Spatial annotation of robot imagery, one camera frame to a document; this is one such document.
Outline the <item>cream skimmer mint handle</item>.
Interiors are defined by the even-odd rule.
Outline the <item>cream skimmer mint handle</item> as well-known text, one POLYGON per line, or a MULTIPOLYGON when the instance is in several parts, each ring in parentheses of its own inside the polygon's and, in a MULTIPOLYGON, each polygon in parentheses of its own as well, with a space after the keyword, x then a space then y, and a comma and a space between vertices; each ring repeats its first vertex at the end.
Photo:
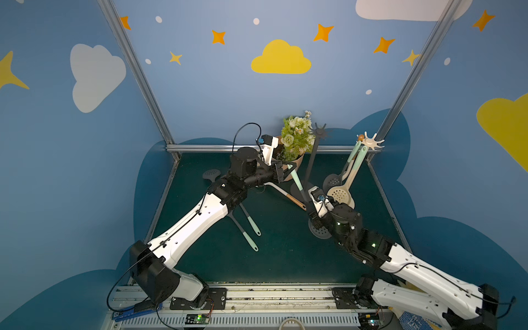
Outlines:
POLYGON ((335 186, 330 188, 327 193, 328 196, 333 197, 334 200, 340 204, 346 204, 351 208, 355 208, 356 204, 351 196, 350 188, 353 183, 353 180, 356 178, 356 175, 361 167, 361 164, 364 161, 364 158, 368 152, 368 147, 362 145, 358 151, 357 157, 353 162, 351 172, 346 179, 346 182, 342 186, 335 186))

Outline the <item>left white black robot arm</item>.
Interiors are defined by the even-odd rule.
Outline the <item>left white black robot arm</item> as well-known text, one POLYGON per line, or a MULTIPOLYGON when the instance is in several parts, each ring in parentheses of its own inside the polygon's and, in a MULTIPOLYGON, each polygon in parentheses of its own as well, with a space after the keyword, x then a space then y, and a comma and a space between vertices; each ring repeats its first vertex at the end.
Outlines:
POLYGON ((208 187, 191 211, 150 242, 137 241, 131 246, 129 272, 153 305, 171 296, 194 307, 205 303, 208 285, 198 276, 175 267, 200 236, 247 198, 251 188, 268 182, 279 184, 289 175, 297 176, 294 163, 266 159, 269 155, 271 151, 259 153, 252 147, 238 149, 230 155, 228 172, 208 187))

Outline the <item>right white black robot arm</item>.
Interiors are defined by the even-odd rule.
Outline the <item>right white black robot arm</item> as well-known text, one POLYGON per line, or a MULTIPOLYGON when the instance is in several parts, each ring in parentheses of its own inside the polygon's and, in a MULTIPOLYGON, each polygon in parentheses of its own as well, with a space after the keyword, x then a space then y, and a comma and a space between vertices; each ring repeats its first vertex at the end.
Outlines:
POLYGON ((365 275, 353 292, 357 304, 392 307, 441 329, 497 329, 499 292, 494 287, 457 279, 384 235, 367 230, 362 215, 345 203, 312 202, 307 213, 315 228, 325 228, 355 259, 414 286, 407 289, 365 275))

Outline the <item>dark grey utensil rack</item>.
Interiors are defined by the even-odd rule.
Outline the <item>dark grey utensil rack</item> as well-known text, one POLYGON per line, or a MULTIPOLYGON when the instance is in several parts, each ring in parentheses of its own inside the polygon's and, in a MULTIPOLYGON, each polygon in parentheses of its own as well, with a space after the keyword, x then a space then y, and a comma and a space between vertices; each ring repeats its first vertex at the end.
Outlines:
POLYGON ((320 127, 318 126, 317 123, 315 123, 315 129, 312 130, 313 134, 315 135, 315 141, 314 141, 312 152, 311 152, 309 162, 308 162, 308 165, 305 171, 305 177, 302 181, 303 191, 299 190, 296 183, 293 183, 290 189, 292 195, 304 204, 305 204, 305 200, 303 198, 303 193, 307 192, 308 188, 311 186, 309 179, 312 174, 312 169, 314 166, 314 161, 316 158, 318 146, 320 144, 320 141, 324 140, 328 136, 328 133, 331 131, 331 129, 326 129, 326 126, 327 125, 324 124, 323 126, 320 127))

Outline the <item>all grey slotted skimmer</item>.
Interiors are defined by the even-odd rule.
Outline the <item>all grey slotted skimmer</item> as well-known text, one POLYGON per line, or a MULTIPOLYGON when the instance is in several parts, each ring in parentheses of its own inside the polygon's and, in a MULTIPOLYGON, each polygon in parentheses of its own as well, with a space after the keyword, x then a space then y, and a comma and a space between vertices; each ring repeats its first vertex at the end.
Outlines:
POLYGON ((221 177, 221 171, 219 169, 210 169, 202 174, 202 178, 211 183, 214 183, 219 177, 221 177))

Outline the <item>cream utensil rack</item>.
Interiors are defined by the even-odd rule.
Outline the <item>cream utensil rack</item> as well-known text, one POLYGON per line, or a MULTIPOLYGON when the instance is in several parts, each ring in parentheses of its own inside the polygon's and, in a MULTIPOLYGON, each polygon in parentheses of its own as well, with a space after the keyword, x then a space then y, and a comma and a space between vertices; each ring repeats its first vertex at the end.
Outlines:
POLYGON ((368 151, 369 150, 372 150, 372 151, 375 151, 376 149, 382 149, 384 148, 384 146, 381 146, 380 144, 383 143, 384 140, 381 140, 381 141, 376 141, 375 138, 377 136, 377 134, 375 133, 373 135, 373 137, 368 137, 367 135, 367 132, 364 132, 364 136, 365 136, 365 139, 364 141, 362 142, 362 145, 368 147, 368 151))

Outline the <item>pink ribbed flower pot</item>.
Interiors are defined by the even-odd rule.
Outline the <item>pink ribbed flower pot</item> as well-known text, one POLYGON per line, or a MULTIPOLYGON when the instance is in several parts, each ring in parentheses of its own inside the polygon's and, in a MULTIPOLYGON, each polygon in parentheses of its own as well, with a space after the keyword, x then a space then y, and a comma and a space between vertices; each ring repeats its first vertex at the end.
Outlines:
POLYGON ((298 170, 301 167, 301 163, 304 157, 304 150, 299 147, 285 147, 283 144, 279 145, 279 159, 283 163, 283 171, 286 173, 289 169, 288 164, 293 163, 295 169, 298 170))

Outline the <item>green white artificial flowers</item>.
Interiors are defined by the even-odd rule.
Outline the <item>green white artificial flowers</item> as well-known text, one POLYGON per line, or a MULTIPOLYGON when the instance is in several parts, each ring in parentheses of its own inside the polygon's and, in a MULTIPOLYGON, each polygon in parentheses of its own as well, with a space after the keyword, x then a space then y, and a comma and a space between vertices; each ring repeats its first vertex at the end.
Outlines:
POLYGON ((279 153, 279 159, 286 162, 293 162, 305 153, 312 152, 315 135, 312 127, 312 113, 305 111, 303 117, 291 115, 283 119, 279 141, 283 149, 279 153))

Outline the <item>yellow blue work glove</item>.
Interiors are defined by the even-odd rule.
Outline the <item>yellow blue work glove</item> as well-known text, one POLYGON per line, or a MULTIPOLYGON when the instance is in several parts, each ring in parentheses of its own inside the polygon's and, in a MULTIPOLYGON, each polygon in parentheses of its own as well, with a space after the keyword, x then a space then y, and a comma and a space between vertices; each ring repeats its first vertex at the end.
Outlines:
MULTIPOLYGON (((418 291, 424 293, 423 290, 419 289, 413 284, 403 282, 402 280, 397 280, 397 284, 403 288, 418 291)), ((418 316, 416 314, 405 312, 401 309, 391 307, 391 311, 397 316, 399 323, 403 329, 423 329, 423 330, 432 330, 437 329, 436 326, 433 327, 426 319, 418 316)))

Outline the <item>blue handheld device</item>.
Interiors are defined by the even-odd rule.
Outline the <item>blue handheld device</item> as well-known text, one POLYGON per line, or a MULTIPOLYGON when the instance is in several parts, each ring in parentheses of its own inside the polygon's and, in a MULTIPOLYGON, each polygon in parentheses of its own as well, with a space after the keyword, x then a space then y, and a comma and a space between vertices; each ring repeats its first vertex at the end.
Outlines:
POLYGON ((159 305, 145 305, 143 303, 136 304, 131 309, 121 312, 114 312, 112 320, 116 323, 129 320, 132 318, 137 318, 140 316, 146 316, 151 313, 155 313, 162 308, 162 304, 159 305))

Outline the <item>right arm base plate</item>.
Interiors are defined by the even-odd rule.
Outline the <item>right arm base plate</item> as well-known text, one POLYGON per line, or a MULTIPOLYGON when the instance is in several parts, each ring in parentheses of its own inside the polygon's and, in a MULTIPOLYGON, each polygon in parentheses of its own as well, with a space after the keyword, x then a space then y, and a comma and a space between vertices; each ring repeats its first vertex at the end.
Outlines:
POLYGON ((331 290, 337 309, 368 309, 372 307, 369 296, 355 287, 334 287, 331 290))

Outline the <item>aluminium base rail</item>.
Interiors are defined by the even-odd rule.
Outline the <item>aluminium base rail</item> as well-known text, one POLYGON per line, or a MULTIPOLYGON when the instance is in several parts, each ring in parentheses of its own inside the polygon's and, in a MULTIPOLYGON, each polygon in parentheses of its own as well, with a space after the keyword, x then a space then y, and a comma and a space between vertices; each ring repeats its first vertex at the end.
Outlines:
POLYGON ((152 314, 103 329, 403 329, 390 307, 337 309, 331 283, 213 283, 228 290, 224 310, 170 310, 171 298, 152 314))

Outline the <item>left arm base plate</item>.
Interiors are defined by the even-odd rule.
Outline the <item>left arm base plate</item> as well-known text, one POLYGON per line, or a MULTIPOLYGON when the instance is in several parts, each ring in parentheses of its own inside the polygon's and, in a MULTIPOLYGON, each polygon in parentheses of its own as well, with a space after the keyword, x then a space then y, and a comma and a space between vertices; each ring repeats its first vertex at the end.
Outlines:
POLYGON ((224 310, 226 308, 228 290, 225 287, 209 288, 206 293, 200 294, 195 301, 172 297, 170 310, 224 310))

